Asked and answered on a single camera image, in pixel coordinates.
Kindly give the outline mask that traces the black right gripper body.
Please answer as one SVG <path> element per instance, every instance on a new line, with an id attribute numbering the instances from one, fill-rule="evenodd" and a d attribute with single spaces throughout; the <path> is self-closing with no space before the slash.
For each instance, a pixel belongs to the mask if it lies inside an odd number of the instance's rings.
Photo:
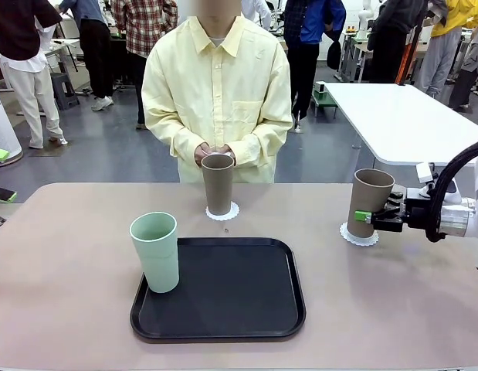
<path id="1" fill-rule="evenodd" d="M 436 189 L 407 188 L 405 194 L 405 223 L 417 230 L 439 231 L 440 206 L 434 207 Z"/>

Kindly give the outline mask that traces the light brown tall cup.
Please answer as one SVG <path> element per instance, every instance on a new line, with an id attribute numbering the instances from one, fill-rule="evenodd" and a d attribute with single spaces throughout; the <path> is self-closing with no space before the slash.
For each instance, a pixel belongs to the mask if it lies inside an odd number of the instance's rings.
<path id="1" fill-rule="evenodd" d="M 369 238 L 374 227 L 365 221 L 357 221 L 355 212 L 376 213 L 385 207 L 395 180 L 392 175 L 373 168 L 359 169 L 354 174 L 351 191 L 347 231 L 360 238 Z"/>

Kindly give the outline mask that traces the dark brown tall cup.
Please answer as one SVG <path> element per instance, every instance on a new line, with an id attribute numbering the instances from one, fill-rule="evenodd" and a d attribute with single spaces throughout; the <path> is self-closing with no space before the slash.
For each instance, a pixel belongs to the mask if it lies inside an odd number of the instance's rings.
<path id="1" fill-rule="evenodd" d="M 223 215 L 232 201 L 234 161 L 225 155 L 209 155 L 202 159 L 207 207 L 212 214 Z"/>

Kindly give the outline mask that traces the mint green tall cup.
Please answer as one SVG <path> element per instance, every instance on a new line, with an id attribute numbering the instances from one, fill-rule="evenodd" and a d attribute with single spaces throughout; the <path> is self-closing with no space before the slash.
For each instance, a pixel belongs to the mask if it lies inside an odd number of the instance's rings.
<path id="1" fill-rule="evenodd" d="M 155 293 L 167 293 L 179 282 L 177 225 L 166 212 L 146 213 L 130 225 L 142 271 Z"/>

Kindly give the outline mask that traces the person's left forearm yellow sleeve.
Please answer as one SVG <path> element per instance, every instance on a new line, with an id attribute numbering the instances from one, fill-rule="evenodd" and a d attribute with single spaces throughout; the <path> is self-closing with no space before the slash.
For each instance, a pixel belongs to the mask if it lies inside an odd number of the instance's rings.
<path id="1" fill-rule="evenodd" d="M 227 142 L 238 167 L 257 167 L 276 156 L 286 141 L 292 121 L 263 121 L 241 139 Z"/>

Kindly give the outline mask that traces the person's right forearm yellow sleeve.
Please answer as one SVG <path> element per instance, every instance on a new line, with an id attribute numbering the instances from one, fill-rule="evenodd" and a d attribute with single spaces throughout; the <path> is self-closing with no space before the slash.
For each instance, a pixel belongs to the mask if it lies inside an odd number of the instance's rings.
<path id="1" fill-rule="evenodd" d="M 196 148 L 204 143 L 204 139 L 190 131 L 178 121 L 159 121 L 146 123 L 149 131 L 170 148 L 170 155 L 179 157 L 185 162 L 195 160 Z"/>

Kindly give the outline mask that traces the person's left hand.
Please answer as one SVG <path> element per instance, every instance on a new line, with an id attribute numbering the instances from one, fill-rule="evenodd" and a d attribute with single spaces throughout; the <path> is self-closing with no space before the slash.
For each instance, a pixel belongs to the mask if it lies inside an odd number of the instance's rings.
<path id="1" fill-rule="evenodd" d="M 220 148 L 217 148 L 216 151 L 220 154 L 228 155 L 230 158 L 233 159 L 234 165 L 236 165 L 236 156 L 233 150 L 228 145 L 223 145 Z"/>

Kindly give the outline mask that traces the large white table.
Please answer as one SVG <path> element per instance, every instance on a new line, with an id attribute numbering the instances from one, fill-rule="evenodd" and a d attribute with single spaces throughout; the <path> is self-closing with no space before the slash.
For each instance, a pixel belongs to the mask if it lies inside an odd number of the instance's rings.
<path id="1" fill-rule="evenodd" d="M 445 166 L 478 142 L 478 125 L 411 85 L 325 83 L 375 158 L 387 165 Z"/>

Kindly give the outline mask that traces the green topped low bench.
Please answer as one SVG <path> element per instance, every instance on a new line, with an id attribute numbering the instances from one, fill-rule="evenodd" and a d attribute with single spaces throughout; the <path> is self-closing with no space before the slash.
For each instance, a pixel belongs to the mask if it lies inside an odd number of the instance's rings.
<path id="1" fill-rule="evenodd" d="M 332 98 L 332 96 L 328 92 L 319 92 L 319 91 L 314 91 L 311 94 L 311 103 L 314 107 L 314 116 L 317 117 L 318 111 L 321 108 L 326 108 L 326 107 L 332 107 L 334 109 L 334 116 L 336 116 L 337 113 L 337 104 Z"/>

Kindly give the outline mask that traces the orange and black pole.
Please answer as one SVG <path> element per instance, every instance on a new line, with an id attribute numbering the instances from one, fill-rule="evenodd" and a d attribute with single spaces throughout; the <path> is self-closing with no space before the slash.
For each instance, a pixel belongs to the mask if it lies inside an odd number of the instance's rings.
<path id="1" fill-rule="evenodd" d="M 403 86 L 407 79 L 410 66 L 412 64 L 412 61 L 414 60 L 417 46 L 419 44 L 419 37 L 420 37 L 421 31 L 422 31 L 422 27 L 416 26 L 412 30 L 412 38 L 410 39 L 410 43 L 405 46 L 405 51 L 402 57 L 401 66 L 398 70 L 398 75 L 395 79 L 395 82 L 400 86 Z"/>

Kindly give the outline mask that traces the person yellow jacket grey trousers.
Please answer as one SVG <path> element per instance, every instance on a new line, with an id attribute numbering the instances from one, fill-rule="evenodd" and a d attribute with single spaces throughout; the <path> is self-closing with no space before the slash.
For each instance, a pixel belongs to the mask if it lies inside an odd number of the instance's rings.
<path id="1" fill-rule="evenodd" d="M 436 21 L 415 86 L 437 99 L 446 83 L 462 28 L 478 27 L 478 0 L 446 0 L 447 15 Z"/>

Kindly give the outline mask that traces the black hanging bag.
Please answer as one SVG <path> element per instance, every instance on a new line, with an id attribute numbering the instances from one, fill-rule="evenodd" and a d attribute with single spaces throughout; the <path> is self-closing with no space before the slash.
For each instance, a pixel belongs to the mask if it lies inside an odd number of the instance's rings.
<path id="1" fill-rule="evenodd" d="M 338 40 L 331 43 L 327 51 L 327 66 L 332 70 L 338 70 L 341 61 L 341 44 Z"/>

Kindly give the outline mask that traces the person in black jacket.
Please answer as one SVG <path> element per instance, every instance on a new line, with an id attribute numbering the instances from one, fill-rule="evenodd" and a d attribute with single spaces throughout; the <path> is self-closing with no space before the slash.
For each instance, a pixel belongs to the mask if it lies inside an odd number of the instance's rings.
<path id="1" fill-rule="evenodd" d="M 448 12 L 446 0 L 387 0 L 368 39 L 368 49 L 373 52 L 369 82 L 394 83 L 409 32 L 426 17 L 431 23 L 444 24 Z"/>

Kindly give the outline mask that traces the person in plaid shirt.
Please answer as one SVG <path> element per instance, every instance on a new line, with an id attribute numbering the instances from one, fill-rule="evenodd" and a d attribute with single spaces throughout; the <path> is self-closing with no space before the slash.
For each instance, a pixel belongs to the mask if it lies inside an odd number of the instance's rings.
<path id="1" fill-rule="evenodd" d="M 126 35 L 137 95 L 136 129 L 144 130 L 141 90 L 146 61 L 155 43 L 177 26 L 178 7 L 175 0 L 112 0 L 112 13 L 117 29 Z"/>

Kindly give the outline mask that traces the grey plastic step stool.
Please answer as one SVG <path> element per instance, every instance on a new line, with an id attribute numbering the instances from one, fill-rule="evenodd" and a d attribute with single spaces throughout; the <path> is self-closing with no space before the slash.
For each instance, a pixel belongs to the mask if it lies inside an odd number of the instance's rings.
<path id="1" fill-rule="evenodd" d="M 80 104 L 67 73 L 51 73 L 54 97 L 60 111 L 69 110 Z"/>

